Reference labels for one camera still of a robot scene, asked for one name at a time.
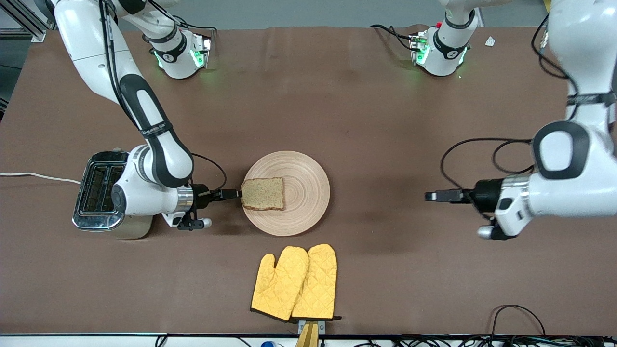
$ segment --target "table surface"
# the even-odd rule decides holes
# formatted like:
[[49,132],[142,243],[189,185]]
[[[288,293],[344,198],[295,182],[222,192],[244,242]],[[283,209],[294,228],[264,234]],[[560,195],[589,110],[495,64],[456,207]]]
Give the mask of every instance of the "table surface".
[[[470,206],[423,201],[450,188],[439,159],[452,144],[529,138],[562,118],[566,86],[541,72],[532,33],[480,28],[465,63],[436,78],[374,29],[220,31],[210,69],[187,80],[168,78],[141,34],[126,33],[178,136],[225,168],[228,187],[262,156],[299,151],[328,174],[329,208],[290,238],[260,232],[236,200],[200,211],[210,229],[181,232],[157,216],[146,238],[120,241],[72,225],[77,185],[2,178],[0,331],[295,331],[249,311],[259,260],[329,243],[343,316],[329,333],[486,333],[495,307],[510,303],[533,310],[549,334],[614,333],[615,219],[546,217],[495,242],[476,236],[482,219]],[[85,86],[57,32],[32,46],[0,126],[2,172],[80,179],[92,154],[143,142],[116,104]],[[460,148],[447,170],[466,186],[503,177],[493,148]],[[522,145],[500,158],[531,161]],[[199,160],[194,178],[222,179]],[[538,329],[505,311],[497,332]]]

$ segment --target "gray floor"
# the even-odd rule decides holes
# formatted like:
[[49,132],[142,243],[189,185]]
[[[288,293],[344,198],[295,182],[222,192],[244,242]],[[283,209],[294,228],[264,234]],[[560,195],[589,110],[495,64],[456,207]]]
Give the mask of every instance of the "gray floor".
[[[33,0],[24,0],[28,5]],[[184,0],[170,12],[195,25],[219,29],[262,29],[269,27],[368,27],[380,23],[406,27],[432,25],[443,18],[437,0]],[[542,0],[514,0],[482,9],[487,27],[534,27],[546,15]],[[0,28],[17,28],[0,11]],[[122,30],[135,28],[120,21]],[[27,40],[0,40],[0,64],[22,67],[30,47]],[[0,67],[0,97],[9,100],[20,70]]]

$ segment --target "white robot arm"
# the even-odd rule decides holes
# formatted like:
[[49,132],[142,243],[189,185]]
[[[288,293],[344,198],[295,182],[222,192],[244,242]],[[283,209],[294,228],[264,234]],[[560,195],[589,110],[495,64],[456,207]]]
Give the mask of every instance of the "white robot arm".
[[84,82],[93,92],[119,103],[147,143],[130,152],[126,169],[112,188],[115,208],[126,215],[160,213],[169,226],[177,227],[191,208],[222,200],[220,191],[200,198],[207,187],[188,184],[193,156],[174,132],[112,18],[129,13],[126,16],[157,50],[175,50],[163,67],[178,78],[198,69],[186,45],[192,34],[183,33],[166,16],[145,12],[143,0],[54,0],[53,5],[62,40]]
[[467,44],[478,27],[475,8],[498,6],[512,0],[439,0],[445,7],[440,27],[431,27],[412,37],[415,64],[435,76],[447,76],[462,64]]
[[600,217],[617,214],[617,160],[609,127],[615,96],[617,0],[553,0],[549,45],[569,84],[565,120],[540,129],[532,142],[535,171],[476,188],[437,191],[426,199],[469,203],[494,212],[481,237],[516,237],[534,218]]

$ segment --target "quilted mitt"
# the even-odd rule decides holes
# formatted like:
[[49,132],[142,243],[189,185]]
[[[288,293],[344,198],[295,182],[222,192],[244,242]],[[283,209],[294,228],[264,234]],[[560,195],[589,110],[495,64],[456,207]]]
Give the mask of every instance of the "quilted mitt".
[[257,272],[251,311],[289,320],[308,268],[309,256],[304,248],[285,247],[276,266],[274,255],[266,254]]
[[308,272],[292,312],[296,319],[333,319],[336,291],[336,254],[330,245],[308,251]]

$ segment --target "wood slice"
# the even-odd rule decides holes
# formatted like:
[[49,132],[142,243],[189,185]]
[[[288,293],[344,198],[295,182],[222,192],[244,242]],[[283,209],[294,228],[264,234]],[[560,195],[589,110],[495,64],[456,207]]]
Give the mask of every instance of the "wood slice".
[[283,211],[245,208],[246,216],[256,227],[275,236],[297,235],[310,229],[321,219],[330,201],[326,172],[305,154],[280,151],[259,159],[244,180],[273,177],[283,178]]

